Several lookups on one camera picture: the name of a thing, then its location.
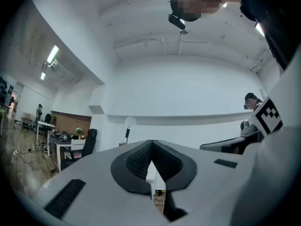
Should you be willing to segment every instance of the potted plant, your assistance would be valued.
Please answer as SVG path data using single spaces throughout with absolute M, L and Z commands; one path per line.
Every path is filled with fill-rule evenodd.
M 80 127 L 76 128 L 76 133 L 79 135 L 79 140 L 81 140 L 81 134 L 83 134 L 82 128 Z

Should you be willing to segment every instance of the white desk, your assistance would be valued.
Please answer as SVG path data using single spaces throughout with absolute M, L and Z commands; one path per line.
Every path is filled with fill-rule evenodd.
M 55 128 L 55 126 L 52 125 L 52 124 L 48 124 L 48 123 L 45 123 L 45 122 L 38 121 L 38 125 L 37 125 L 37 141 L 39 141 L 39 127 L 40 127 L 40 125 L 49 126 L 49 127 L 52 127 L 53 129 Z

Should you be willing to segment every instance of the lamp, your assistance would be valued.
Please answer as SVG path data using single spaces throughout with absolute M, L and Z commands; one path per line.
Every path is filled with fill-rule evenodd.
M 126 132 L 126 139 L 128 139 L 128 136 L 130 134 L 130 130 L 137 124 L 136 119 L 133 116 L 129 116 L 126 118 L 126 127 L 127 127 L 127 132 Z

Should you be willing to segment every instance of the ceiling light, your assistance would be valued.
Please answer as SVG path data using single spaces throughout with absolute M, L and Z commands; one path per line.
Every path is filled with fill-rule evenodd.
M 44 72 L 42 72 L 42 75 L 41 75 L 41 80 L 44 80 L 45 79 L 45 73 Z
M 260 27 L 259 23 L 257 23 L 255 28 L 262 34 L 262 36 L 264 36 L 264 33 L 263 33 L 262 28 Z
M 55 57 L 56 53 L 58 52 L 58 47 L 55 45 L 53 47 L 53 49 L 51 50 L 50 52 L 50 55 L 48 56 L 48 59 L 47 59 L 47 62 L 48 63 L 51 63 L 53 58 Z

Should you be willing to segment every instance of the chair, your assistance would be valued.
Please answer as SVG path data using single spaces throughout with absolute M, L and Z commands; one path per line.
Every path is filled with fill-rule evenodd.
M 67 150 L 63 148 L 64 153 L 70 153 L 71 159 L 67 158 L 69 157 L 69 154 L 68 155 L 66 154 L 67 155 L 66 158 L 61 161 L 61 170 L 64 170 L 65 168 L 69 167 L 70 165 L 72 165 L 82 157 L 92 154 L 96 143 L 96 136 L 97 136 L 97 130 L 90 129 L 88 131 L 88 136 L 86 138 L 83 149 L 78 149 L 80 145 L 72 145 L 71 150 Z M 81 157 L 75 156 L 78 153 L 81 153 Z

